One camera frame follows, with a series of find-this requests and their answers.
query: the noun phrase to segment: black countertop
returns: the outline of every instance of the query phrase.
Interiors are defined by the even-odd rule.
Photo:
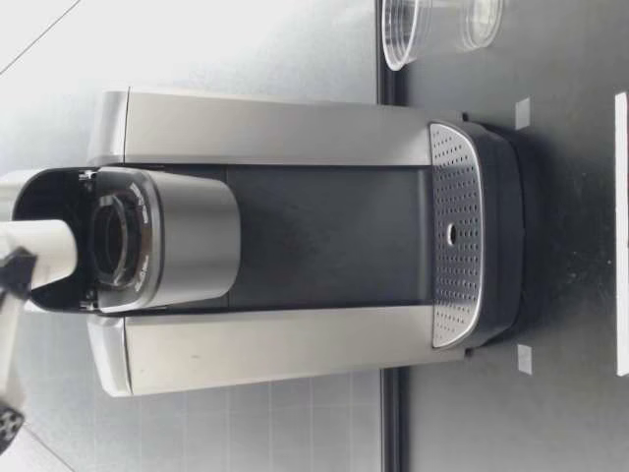
[[[381,71],[381,99],[467,112],[511,135],[526,181],[515,328],[463,363],[409,369],[409,471],[625,470],[629,379],[615,375],[614,95],[629,88],[629,3],[508,1],[485,49]],[[517,133],[515,103],[531,98]],[[517,347],[533,348],[533,375]]]

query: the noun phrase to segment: clear plastic cup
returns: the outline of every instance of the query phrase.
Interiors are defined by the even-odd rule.
[[[386,63],[399,71],[422,55],[487,47],[500,28],[502,8],[503,0],[384,0]]]

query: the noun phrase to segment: espresso machine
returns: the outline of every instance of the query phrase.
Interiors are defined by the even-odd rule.
[[[455,118],[109,91],[86,166],[7,174],[0,218],[72,231],[30,298],[114,396],[458,360],[515,321],[524,224],[514,149]]]

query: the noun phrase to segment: white label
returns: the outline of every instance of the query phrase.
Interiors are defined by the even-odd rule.
[[[627,93],[615,98],[616,121],[616,374],[629,375],[629,143]]]
[[[148,270],[148,256],[144,258],[144,264],[142,264],[142,268],[140,269],[140,274],[138,275],[138,281],[134,285],[136,292],[139,292],[142,286],[144,285],[144,280],[146,279],[147,270]]]
[[[518,344],[518,370],[530,376],[533,374],[533,349],[531,346]]]
[[[531,126],[531,98],[528,96],[515,104],[515,129],[522,130]]]

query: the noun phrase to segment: metal grille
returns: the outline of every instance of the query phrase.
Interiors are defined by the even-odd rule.
[[[0,453],[9,446],[23,422],[24,416],[0,403]]]
[[[475,326],[484,264],[483,189],[475,147],[445,125],[430,125],[435,280],[432,344],[446,347]]]

